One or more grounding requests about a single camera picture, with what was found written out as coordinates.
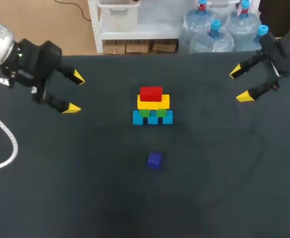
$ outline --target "white cable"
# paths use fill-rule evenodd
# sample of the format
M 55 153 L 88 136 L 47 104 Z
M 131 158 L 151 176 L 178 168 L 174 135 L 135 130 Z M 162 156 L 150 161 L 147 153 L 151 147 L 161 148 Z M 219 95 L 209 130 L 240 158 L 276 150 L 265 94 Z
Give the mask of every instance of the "white cable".
M 0 84 L 9 86 L 9 81 L 6 78 L 0 78 Z M 15 136 L 11 133 L 11 131 L 7 128 L 7 126 L 5 126 L 4 123 L 1 122 L 1 120 L 0 120 L 0 128 L 8 135 L 8 137 L 10 138 L 12 142 L 12 147 L 13 147 L 11 156 L 6 161 L 0 163 L 0 169 L 1 169 L 9 165 L 16 158 L 18 154 L 18 144 L 17 144 Z

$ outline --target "black cable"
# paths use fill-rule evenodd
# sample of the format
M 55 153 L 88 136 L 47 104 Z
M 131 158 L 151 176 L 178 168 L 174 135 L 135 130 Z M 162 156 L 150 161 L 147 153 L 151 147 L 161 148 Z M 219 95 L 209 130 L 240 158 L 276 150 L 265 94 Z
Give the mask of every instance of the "black cable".
M 84 18 L 85 20 L 87 20 L 87 21 L 91 21 L 90 19 L 88 19 L 88 18 L 86 18 L 86 17 L 84 16 L 83 10 L 82 10 L 82 8 L 81 8 L 78 4 L 76 4 L 76 3 L 72 3 L 72 2 L 61 2 L 61 1 L 57 1 L 57 0 L 54 0 L 54 1 L 57 2 L 57 3 L 61 3 L 61 4 L 70 4 L 70 5 L 75 5 L 75 6 L 79 7 L 80 10 L 81 10 L 81 13 L 82 13 L 83 18 Z

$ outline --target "floor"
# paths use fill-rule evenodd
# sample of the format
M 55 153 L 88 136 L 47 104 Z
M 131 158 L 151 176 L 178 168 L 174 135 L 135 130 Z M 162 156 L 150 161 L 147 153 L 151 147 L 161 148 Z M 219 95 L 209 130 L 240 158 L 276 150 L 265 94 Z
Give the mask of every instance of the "floor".
M 80 5 L 90 19 L 87 0 L 58 0 Z M 64 55 L 95 55 L 90 21 L 78 7 L 54 0 L 0 0 L 0 22 L 15 33 L 15 40 L 26 38 L 34 44 L 50 40 Z

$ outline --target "red block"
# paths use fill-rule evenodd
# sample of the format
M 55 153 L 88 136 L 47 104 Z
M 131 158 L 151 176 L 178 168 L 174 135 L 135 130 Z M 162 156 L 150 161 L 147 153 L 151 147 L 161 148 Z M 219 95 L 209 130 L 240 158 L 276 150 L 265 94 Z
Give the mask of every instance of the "red block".
M 140 100 L 142 102 L 161 102 L 162 87 L 140 87 Z

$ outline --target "blue block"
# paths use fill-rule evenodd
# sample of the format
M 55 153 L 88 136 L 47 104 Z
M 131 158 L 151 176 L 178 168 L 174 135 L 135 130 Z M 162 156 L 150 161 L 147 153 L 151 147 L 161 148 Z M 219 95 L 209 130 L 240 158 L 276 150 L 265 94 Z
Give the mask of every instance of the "blue block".
M 143 125 L 144 119 L 140 116 L 139 111 L 134 111 L 133 113 L 133 125 Z
M 158 170 L 161 166 L 161 160 L 163 158 L 162 154 L 156 152 L 150 152 L 147 160 L 148 167 Z
M 158 125 L 158 117 L 156 117 L 156 111 L 150 111 L 148 117 L 148 124 L 149 125 Z
M 172 124 L 173 123 L 173 120 L 174 120 L 174 117 L 173 117 L 173 112 L 172 111 L 167 111 L 167 115 L 166 117 L 163 118 L 163 124 Z

